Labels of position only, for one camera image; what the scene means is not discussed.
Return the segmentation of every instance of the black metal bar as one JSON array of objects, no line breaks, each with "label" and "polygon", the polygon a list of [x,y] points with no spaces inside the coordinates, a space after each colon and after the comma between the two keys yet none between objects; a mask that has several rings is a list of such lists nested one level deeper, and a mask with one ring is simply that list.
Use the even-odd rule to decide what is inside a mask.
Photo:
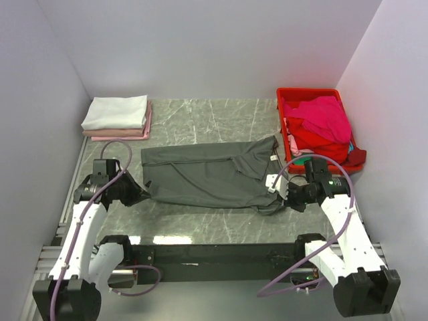
[{"label": "black metal bar", "polygon": [[[271,280],[295,264],[294,243],[221,245],[133,245],[138,264],[159,268],[163,282]],[[313,265],[305,273],[311,276]],[[138,284],[152,284],[156,273],[138,271]],[[290,276],[283,280],[289,282]]]}]

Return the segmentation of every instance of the red cloth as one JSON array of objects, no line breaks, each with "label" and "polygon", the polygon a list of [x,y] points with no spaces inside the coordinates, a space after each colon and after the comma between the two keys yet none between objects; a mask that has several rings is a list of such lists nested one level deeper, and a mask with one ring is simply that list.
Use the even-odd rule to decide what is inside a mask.
[{"label": "red cloth", "polygon": [[331,142],[345,144],[350,142],[351,128],[343,110],[342,103],[336,97],[322,96],[310,102],[300,102],[299,107],[293,109],[284,104],[286,118],[302,118],[303,127]]},{"label": "red cloth", "polygon": [[366,162],[367,151],[364,149],[359,149],[354,146],[354,150],[352,150],[348,158],[346,158],[345,163],[342,165],[346,166],[358,166],[364,164]]},{"label": "red cloth", "polygon": [[339,164],[342,164],[346,160],[349,142],[346,144],[331,142],[314,132],[306,130],[302,124],[303,122],[303,118],[287,117],[287,128],[290,134],[296,139],[299,149],[311,149],[316,154],[330,157]]}]

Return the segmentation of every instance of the white folded towel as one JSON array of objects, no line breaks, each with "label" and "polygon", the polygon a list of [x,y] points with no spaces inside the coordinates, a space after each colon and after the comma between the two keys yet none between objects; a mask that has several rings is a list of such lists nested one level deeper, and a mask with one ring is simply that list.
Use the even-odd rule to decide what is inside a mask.
[{"label": "white folded towel", "polygon": [[131,98],[95,97],[82,123],[84,130],[142,128],[147,95]]}]

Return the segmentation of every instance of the pink cloth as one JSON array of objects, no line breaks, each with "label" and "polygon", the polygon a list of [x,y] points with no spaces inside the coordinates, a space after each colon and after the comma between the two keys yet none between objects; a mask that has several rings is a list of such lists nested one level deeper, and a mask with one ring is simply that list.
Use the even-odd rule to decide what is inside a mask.
[{"label": "pink cloth", "polygon": [[314,152],[313,150],[310,150],[310,149],[299,149],[297,147],[296,139],[294,139],[294,136],[291,134],[288,135],[288,142],[290,143],[290,150],[293,156],[296,156],[296,157],[300,156],[304,152],[311,152],[311,153]]},{"label": "pink cloth", "polygon": [[95,129],[95,130],[84,130],[83,135],[89,137],[129,137],[129,136],[142,136],[144,134],[144,128],[129,128],[129,129]]},{"label": "pink cloth", "polygon": [[342,105],[335,97],[318,97],[310,102],[301,102],[292,109],[285,103],[284,116],[304,119],[302,126],[321,137],[338,144],[350,142],[351,127]]},{"label": "pink cloth", "polygon": [[152,123],[152,108],[150,105],[147,106],[148,109],[148,115],[146,116],[146,126],[144,127],[144,132],[142,133],[142,136],[128,136],[128,137],[118,137],[118,136],[93,136],[91,139],[93,142],[102,142],[105,140],[112,140],[112,139],[121,139],[121,140],[144,140],[148,139],[148,136],[150,134],[150,125]]}]

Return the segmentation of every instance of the gray garment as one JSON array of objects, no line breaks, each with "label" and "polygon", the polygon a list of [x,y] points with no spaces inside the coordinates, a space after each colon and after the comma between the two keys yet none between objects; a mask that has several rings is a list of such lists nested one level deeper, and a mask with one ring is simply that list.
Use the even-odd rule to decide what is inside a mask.
[{"label": "gray garment", "polygon": [[278,173],[271,160],[274,136],[257,142],[225,142],[141,150],[144,185],[150,198],[165,203],[212,208],[251,207],[261,215],[282,208],[277,193],[265,186]]}]

